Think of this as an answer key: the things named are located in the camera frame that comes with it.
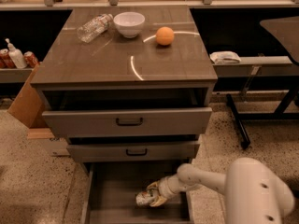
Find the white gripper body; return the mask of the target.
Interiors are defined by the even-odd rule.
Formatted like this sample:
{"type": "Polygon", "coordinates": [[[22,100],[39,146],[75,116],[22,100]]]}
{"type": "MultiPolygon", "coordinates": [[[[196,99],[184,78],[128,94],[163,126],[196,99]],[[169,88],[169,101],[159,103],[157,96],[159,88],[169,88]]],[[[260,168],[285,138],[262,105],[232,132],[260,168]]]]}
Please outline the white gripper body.
{"type": "Polygon", "coordinates": [[[169,200],[179,193],[185,192],[187,190],[187,186],[178,178],[177,175],[170,175],[163,177],[158,182],[158,190],[162,197],[169,200]]]}

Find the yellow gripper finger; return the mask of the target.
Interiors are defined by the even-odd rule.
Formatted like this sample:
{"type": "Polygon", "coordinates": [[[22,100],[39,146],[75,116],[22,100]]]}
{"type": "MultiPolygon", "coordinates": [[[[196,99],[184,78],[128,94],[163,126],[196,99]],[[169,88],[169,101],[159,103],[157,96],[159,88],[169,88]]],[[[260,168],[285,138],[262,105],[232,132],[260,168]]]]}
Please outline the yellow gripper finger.
{"type": "Polygon", "coordinates": [[[157,195],[152,197],[152,202],[149,204],[150,207],[158,207],[167,202],[167,199],[164,196],[157,195]]]}
{"type": "Polygon", "coordinates": [[[159,181],[154,181],[146,187],[146,190],[158,189],[158,188],[159,188],[159,181]]]}

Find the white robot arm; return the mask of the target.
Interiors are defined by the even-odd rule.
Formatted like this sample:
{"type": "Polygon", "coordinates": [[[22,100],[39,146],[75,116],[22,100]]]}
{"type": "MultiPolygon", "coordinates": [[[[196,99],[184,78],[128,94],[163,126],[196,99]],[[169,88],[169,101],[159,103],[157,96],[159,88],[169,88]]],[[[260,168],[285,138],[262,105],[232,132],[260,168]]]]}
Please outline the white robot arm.
{"type": "Polygon", "coordinates": [[[174,175],[147,186],[146,204],[157,207],[181,192],[205,186],[224,196],[226,224],[282,224],[295,207],[291,189],[263,163],[233,161],[224,174],[183,163],[174,175]]]}

